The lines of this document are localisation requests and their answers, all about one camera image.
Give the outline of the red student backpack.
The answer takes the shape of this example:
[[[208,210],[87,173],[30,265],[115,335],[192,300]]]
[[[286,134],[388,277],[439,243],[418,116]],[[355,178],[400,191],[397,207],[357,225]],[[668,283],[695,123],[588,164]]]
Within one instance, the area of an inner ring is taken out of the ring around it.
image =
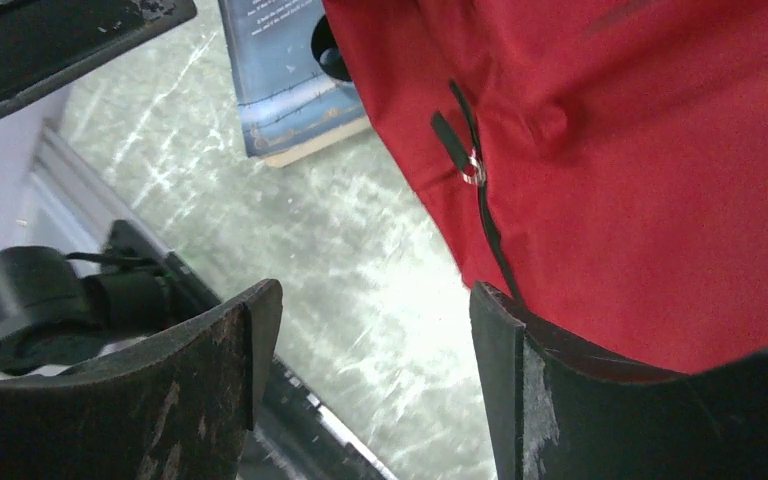
[[[466,283],[696,372],[768,347],[768,1],[329,1]]]

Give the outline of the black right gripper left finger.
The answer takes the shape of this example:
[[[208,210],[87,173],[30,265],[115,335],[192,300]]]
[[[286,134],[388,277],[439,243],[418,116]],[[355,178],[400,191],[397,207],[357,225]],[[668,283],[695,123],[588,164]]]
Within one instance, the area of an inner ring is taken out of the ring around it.
[[[282,286],[56,376],[0,380],[0,479],[233,479],[265,390]]]

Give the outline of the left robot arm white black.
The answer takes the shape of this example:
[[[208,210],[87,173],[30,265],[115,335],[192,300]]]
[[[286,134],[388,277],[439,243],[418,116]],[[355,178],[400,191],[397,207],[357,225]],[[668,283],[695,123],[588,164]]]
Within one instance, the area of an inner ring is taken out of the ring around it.
[[[99,253],[0,251],[0,371],[94,357],[105,344],[151,336],[219,305],[173,251],[116,220]]]

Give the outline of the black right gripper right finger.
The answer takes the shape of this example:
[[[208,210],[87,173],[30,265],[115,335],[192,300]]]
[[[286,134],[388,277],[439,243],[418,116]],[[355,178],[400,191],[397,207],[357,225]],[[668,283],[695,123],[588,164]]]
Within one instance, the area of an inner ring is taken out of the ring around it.
[[[601,348],[486,283],[469,315],[501,479],[768,479],[768,349],[697,374]]]

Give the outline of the blue paperback book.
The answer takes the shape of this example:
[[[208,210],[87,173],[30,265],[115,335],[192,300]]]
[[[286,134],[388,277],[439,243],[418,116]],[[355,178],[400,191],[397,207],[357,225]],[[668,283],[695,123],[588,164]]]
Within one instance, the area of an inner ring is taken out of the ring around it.
[[[322,2],[219,6],[248,157],[281,168],[369,129]]]

